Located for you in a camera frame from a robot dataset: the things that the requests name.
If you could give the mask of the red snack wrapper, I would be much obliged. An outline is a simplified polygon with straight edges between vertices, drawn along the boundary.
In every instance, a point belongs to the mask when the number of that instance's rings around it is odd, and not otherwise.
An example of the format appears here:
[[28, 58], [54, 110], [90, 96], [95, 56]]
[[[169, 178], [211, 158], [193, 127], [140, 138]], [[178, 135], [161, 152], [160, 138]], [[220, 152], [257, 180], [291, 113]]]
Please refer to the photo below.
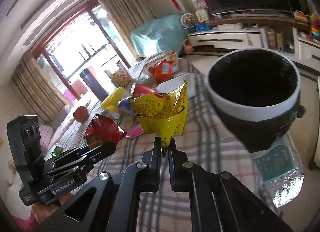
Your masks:
[[83, 135], [83, 139], [87, 141], [90, 149], [94, 149], [105, 143], [117, 145], [125, 136], [126, 132], [116, 125], [112, 119], [95, 114]]

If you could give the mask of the yellow snack bag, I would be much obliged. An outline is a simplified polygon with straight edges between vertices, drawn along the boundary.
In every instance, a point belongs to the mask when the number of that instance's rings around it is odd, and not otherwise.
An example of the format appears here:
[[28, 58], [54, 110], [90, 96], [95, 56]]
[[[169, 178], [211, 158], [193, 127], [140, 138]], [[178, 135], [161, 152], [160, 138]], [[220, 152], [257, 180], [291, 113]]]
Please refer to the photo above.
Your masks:
[[142, 95], [129, 99], [144, 133], [155, 133], [161, 139], [165, 156], [175, 136], [182, 136], [188, 116], [188, 81], [164, 94]]

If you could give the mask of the orange snack packet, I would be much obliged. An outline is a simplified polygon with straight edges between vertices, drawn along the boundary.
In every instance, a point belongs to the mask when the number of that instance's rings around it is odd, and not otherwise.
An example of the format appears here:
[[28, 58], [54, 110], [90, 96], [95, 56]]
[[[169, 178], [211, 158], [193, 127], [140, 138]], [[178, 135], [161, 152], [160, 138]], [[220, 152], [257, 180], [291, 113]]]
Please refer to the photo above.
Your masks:
[[173, 61], [162, 60], [158, 65], [151, 66], [148, 71], [152, 74], [156, 84], [158, 85], [172, 79], [172, 68]]

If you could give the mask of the yellow foam fruit net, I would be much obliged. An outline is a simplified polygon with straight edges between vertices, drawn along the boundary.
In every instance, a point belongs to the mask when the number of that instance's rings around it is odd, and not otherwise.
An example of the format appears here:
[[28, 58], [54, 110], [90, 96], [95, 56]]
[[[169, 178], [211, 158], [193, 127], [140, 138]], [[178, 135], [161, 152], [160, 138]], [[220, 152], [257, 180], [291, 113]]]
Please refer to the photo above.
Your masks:
[[116, 88], [108, 97], [101, 103], [101, 108], [103, 110], [109, 110], [118, 112], [117, 104], [124, 98], [127, 94], [127, 90], [124, 87]]

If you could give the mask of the white-rimmed black trash bin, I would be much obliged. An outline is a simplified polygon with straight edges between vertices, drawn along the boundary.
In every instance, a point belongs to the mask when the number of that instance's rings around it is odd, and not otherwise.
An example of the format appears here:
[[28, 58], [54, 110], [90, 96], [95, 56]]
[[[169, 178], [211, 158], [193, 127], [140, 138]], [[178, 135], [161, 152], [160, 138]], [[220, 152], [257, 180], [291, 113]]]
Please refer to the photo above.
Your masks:
[[205, 85], [217, 115], [250, 153], [268, 150], [305, 114], [299, 70], [276, 51], [227, 53], [210, 67]]

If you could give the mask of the red apple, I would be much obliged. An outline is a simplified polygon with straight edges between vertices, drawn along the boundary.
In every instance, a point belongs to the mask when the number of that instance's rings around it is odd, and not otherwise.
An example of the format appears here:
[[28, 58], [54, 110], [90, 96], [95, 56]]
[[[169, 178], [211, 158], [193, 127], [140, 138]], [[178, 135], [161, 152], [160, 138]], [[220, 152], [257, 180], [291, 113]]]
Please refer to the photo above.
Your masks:
[[79, 123], [84, 123], [88, 117], [89, 117], [89, 112], [88, 112], [87, 108], [84, 106], [79, 106], [73, 112], [73, 118]]

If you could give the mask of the beige curtain left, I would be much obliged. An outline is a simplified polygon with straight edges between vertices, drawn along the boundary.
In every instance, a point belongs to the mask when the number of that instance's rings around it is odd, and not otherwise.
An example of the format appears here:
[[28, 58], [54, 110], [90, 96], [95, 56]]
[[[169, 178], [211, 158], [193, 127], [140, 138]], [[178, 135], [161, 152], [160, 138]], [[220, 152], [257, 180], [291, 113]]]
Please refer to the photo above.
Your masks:
[[51, 123], [65, 105], [69, 104], [29, 51], [22, 56], [10, 82], [28, 109], [43, 124]]

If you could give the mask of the beige curtain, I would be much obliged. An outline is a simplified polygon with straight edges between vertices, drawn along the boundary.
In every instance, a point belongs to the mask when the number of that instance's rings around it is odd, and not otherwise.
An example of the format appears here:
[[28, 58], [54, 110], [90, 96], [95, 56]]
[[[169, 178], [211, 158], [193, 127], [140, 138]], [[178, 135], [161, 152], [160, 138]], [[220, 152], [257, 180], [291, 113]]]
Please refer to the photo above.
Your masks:
[[97, 0], [106, 10], [108, 17], [114, 23], [125, 44], [138, 58], [132, 45], [130, 34], [137, 27], [157, 18], [149, 0]]
[[65, 105], [69, 104], [29, 51], [22, 56], [10, 82], [28, 109], [43, 124], [51, 123]]

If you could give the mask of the clear snack jar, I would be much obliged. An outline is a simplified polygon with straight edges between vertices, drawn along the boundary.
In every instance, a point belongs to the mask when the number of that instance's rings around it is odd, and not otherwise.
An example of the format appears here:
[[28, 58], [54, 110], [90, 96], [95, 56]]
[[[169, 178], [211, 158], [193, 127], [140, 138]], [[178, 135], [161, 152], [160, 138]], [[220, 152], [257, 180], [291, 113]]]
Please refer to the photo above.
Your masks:
[[117, 88], [125, 87], [132, 81], [130, 75], [127, 72], [121, 70], [117, 70], [115, 73], [111, 73], [110, 78], [112, 83]]

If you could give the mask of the children's picture book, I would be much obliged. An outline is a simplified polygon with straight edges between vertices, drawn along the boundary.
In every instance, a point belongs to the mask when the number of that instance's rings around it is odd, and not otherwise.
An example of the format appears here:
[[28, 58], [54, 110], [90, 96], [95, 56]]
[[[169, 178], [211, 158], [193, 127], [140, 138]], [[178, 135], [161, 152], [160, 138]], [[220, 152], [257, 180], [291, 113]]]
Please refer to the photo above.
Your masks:
[[179, 69], [179, 59], [180, 57], [176, 51], [160, 51], [142, 59], [134, 67], [130, 68], [128, 73], [133, 80], [144, 81], [152, 76], [149, 69], [158, 66], [162, 61], [172, 61], [172, 71], [176, 72]]

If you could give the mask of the pink kettlebell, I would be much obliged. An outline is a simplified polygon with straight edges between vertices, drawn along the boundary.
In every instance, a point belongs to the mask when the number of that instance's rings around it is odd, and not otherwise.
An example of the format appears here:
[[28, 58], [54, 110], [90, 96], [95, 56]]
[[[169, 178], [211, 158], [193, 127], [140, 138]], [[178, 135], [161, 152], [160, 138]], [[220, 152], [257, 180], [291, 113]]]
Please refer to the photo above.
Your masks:
[[191, 55], [192, 53], [194, 53], [194, 48], [188, 38], [185, 38], [185, 40], [183, 41], [183, 49], [186, 55]]

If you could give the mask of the white TV cabinet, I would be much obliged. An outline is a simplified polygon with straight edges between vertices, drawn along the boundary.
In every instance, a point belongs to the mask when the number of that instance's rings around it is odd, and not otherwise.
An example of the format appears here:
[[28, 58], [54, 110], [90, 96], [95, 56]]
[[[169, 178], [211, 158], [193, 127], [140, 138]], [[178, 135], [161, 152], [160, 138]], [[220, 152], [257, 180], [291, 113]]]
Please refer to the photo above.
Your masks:
[[224, 50], [265, 48], [290, 53], [295, 62], [319, 71], [319, 43], [310, 40], [295, 27], [285, 35], [266, 26], [231, 29], [228, 25], [222, 29], [191, 33], [188, 39], [193, 46]]

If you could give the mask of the light blue covered furniture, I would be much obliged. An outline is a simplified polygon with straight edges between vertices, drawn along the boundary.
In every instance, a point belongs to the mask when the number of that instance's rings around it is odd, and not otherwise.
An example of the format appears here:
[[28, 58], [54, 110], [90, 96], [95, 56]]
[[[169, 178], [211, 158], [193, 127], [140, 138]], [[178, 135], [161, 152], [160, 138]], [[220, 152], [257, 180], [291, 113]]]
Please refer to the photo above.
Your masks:
[[161, 51], [180, 52], [189, 33], [180, 23], [181, 16], [169, 14], [134, 29], [130, 40], [137, 55], [147, 58]]

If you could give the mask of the white ferris wheel toy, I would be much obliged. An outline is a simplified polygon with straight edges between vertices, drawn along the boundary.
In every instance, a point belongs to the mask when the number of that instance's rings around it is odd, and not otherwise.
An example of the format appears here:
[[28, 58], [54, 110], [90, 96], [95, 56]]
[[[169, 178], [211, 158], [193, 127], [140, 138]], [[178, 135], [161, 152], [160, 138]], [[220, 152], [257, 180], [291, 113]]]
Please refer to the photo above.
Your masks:
[[197, 23], [197, 20], [192, 13], [185, 13], [180, 17], [180, 23], [184, 29], [193, 31], [195, 30], [195, 25]]

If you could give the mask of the beige curtain right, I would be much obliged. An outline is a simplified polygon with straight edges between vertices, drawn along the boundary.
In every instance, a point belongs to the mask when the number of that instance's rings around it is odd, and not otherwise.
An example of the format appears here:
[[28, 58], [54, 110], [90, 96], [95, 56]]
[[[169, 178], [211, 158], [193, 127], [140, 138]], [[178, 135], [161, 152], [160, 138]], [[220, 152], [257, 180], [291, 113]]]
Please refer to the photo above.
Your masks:
[[97, 0], [106, 10], [108, 17], [114, 23], [125, 44], [138, 58], [132, 45], [130, 34], [137, 27], [157, 18], [149, 0]]

